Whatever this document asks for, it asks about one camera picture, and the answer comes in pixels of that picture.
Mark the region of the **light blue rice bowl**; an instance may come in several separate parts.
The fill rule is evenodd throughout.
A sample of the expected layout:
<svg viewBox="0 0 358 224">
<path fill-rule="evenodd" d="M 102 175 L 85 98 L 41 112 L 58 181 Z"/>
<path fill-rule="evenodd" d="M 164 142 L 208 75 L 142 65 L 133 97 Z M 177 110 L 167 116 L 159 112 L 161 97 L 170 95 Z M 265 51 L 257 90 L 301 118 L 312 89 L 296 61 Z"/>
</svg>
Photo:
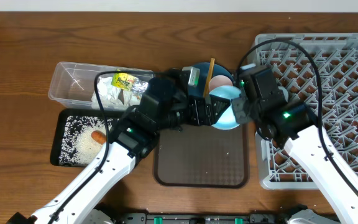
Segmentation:
<svg viewBox="0 0 358 224">
<path fill-rule="evenodd" d="M 222 115 L 219 117 L 216 123 L 212 125 L 212 127 L 220 130 L 230 130 L 239 126 L 239 123 L 236 121 L 236 117 L 232 109 L 231 100 L 238 98 L 240 94 L 240 89 L 231 85 L 219 86 L 209 93 L 210 96 L 217 96 L 224 98 L 225 100 L 229 100 L 228 108 L 223 111 Z"/>
</svg>

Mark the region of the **black plastic tray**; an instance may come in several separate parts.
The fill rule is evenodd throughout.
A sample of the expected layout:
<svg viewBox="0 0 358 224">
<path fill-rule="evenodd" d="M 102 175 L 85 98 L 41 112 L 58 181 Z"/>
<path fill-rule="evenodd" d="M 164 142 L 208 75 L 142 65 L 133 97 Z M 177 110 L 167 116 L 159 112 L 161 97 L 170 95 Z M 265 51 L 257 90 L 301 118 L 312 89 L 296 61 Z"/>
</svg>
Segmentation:
<svg viewBox="0 0 358 224">
<path fill-rule="evenodd" d="M 102 144 L 92 138 L 94 132 L 106 133 L 100 111 L 63 110 L 58 116 L 50 163 L 54 166 L 87 166 L 102 148 Z"/>
</svg>

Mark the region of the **green yellow snack wrapper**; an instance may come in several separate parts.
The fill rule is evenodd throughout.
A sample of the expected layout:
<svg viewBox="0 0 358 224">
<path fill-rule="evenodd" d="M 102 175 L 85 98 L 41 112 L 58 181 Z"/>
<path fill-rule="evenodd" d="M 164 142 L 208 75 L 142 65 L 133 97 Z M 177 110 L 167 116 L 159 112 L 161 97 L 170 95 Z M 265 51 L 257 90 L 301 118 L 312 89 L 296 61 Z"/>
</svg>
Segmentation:
<svg viewBox="0 0 358 224">
<path fill-rule="evenodd" d="M 149 83 L 128 73 L 116 73 L 112 78 L 111 85 L 141 96 L 147 89 Z"/>
</svg>

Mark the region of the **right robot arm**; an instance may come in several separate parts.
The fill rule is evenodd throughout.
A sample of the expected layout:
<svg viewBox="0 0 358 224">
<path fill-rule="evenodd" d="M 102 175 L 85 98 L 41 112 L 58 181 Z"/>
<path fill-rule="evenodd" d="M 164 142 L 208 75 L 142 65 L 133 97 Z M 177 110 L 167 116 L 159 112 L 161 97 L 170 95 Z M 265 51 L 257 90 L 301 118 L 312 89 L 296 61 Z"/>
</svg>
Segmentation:
<svg viewBox="0 0 358 224">
<path fill-rule="evenodd" d="M 358 176 L 334 147 L 321 118 L 302 101 L 282 95 L 232 100 L 236 121 L 253 121 L 263 138 L 273 140 L 310 176 L 341 223 L 358 223 Z"/>
</svg>

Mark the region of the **white rice pile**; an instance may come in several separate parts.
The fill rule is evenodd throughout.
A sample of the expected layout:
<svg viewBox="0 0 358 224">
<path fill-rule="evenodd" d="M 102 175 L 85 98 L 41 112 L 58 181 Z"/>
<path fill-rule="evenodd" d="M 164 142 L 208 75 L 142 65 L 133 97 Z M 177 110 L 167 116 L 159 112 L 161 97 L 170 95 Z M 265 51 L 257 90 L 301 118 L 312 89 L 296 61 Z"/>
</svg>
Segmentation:
<svg viewBox="0 0 358 224">
<path fill-rule="evenodd" d="M 58 165 L 86 167 L 102 145 L 91 138 L 93 131 L 106 134 L 104 121 L 95 116 L 68 116 L 63 130 Z"/>
</svg>

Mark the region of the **grey dishwasher rack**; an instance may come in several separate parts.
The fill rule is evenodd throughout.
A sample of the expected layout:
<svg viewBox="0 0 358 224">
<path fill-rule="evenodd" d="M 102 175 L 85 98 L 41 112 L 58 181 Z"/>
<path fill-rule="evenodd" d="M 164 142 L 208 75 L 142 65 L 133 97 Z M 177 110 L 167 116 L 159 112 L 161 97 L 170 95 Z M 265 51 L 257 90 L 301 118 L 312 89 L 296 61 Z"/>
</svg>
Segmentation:
<svg viewBox="0 0 358 224">
<path fill-rule="evenodd" d="M 291 100 L 323 109 L 324 128 L 358 175 L 358 33 L 260 34 L 247 62 L 268 65 Z"/>
</svg>

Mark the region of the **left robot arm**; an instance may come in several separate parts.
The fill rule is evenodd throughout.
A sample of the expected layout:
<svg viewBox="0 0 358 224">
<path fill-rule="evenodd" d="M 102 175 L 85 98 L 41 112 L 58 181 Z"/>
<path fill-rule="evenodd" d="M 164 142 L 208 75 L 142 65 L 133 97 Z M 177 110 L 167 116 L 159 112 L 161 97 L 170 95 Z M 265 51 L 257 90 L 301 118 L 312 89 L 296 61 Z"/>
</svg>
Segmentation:
<svg viewBox="0 0 358 224">
<path fill-rule="evenodd" d="M 188 96 L 170 80 L 152 78 L 139 105 L 128 108 L 106 132 L 98 155 L 52 201 L 30 217 L 15 213 L 9 223 L 82 223 L 111 187 L 157 145 L 160 130 L 181 124 L 213 125 L 231 101 L 216 95 Z"/>
</svg>

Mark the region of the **brown serving tray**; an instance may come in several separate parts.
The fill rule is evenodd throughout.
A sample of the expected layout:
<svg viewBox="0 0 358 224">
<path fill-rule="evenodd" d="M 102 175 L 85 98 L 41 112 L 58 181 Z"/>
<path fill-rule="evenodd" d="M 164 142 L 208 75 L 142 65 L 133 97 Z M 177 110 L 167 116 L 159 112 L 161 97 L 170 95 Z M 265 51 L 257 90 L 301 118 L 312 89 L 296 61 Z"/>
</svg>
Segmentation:
<svg viewBox="0 0 358 224">
<path fill-rule="evenodd" d="M 249 180 L 248 158 L 247 126 L 183 125 L 161 132 L 153 173 L 164 186 L 239 189 Z"/>
</svg>

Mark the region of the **white tissue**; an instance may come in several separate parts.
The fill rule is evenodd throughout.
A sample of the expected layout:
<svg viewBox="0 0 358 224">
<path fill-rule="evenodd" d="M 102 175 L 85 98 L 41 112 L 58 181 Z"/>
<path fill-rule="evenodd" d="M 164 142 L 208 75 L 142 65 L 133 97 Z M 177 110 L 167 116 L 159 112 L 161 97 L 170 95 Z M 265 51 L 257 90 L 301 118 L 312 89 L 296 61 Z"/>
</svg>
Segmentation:
<svg viewBox="0 0 358 224">
<path fill-rule="evenodd" d="M 104 108 L 117 106 L 127 108 L 140 104 L 140 96 L 130 90 L 123 90 L 111 84 L 112 77 L 100 78 L 97 84 L 99 97 Z"/>
</svg>

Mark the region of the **pink cup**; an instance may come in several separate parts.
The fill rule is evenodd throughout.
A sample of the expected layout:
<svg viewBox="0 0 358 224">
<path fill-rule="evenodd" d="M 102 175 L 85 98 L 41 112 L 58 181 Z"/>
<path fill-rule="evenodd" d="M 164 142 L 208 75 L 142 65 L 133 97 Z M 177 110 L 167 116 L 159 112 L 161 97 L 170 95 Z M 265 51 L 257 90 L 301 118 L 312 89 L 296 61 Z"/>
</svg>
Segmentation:
<svg viewBox="0 0 358 224">
<path fill-rule="evenodd" d="M 220 86 L 232 86 L 233 82 L 231 79 L 225 75 L 216 75 L 209 81 L 209 92 L 213 91 L 214 89 Z"/>
</svg>

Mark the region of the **dark blue plate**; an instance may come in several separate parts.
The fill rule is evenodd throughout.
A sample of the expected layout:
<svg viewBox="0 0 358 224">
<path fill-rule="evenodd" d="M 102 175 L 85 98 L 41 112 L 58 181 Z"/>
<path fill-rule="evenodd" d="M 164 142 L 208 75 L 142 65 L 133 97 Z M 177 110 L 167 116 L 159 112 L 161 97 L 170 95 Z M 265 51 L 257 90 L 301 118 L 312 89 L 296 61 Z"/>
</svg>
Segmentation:
<svg viewBox="0 0 358 224">
<path fill-rule="evenodd" d="M 206 78 L 209 70 L 209 62 L 196 63 L 192 65 L 192 67 L 198 68 L 200 70 L 200 75 L 199 75 L 197 87 L 189 86 L 188 94 L 201 97 L 203 95 L 203 91 L 206 84 Z M 225 77 L 228 77 L 228 79 L 231 80 L 231 83 L 232 84 L 234 83 L 234 79 L 230 71 L 227 68 L 215 63 L 213 68 L 213 77 L 218 75 L 223 75 Z"/>
</svg>

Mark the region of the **light blue cup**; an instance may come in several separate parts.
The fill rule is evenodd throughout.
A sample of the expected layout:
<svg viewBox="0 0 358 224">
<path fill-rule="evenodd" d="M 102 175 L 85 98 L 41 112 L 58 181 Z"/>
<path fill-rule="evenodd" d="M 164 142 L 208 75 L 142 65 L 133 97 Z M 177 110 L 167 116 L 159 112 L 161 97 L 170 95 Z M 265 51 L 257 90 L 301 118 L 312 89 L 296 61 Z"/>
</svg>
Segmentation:
<svg viewBox="0 0 358 224">
<path fill-rule="evenodd" d="M 288 93 L 287 89 L 285 87 L 283 87 L 283 86 L 279 86 L 278 89 L 282 91 L 282 93 L 284 95 L 284 98 L 285 98 L 285 101 L 288 102 L 289 93 Z"/>
</svg>

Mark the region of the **orange carrot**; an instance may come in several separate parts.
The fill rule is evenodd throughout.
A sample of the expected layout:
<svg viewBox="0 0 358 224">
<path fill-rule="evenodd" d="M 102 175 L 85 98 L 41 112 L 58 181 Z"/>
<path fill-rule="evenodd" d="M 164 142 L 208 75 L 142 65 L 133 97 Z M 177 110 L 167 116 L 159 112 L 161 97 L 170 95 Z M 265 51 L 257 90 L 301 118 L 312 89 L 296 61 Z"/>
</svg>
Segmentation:
<svg viewBox="0 0 358 224">
<path fill-rule="evenodd" d="M 91 133 L 91 138 L 100 145 L 103 145 L 106 142 L 106 135 L 101 131 L 93 131 Z"/>
</svg>

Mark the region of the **clear plastic bin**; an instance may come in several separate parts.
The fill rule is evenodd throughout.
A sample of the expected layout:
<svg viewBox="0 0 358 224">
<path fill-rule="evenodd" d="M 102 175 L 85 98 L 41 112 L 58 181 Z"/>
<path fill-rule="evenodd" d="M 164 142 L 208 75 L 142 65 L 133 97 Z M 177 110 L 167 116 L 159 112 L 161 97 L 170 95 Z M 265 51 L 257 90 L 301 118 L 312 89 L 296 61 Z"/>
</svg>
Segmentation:
<svg viewBox="0 0 358 224">
<path fill-rule="evenodd" d="M 91 101 L 95 76 L 100 72 L 126 69 L 126 67 L 60 62 L 55 67 L 48 97 L 66 108 L 97 110 L 98 104 Z"/>
</svg>

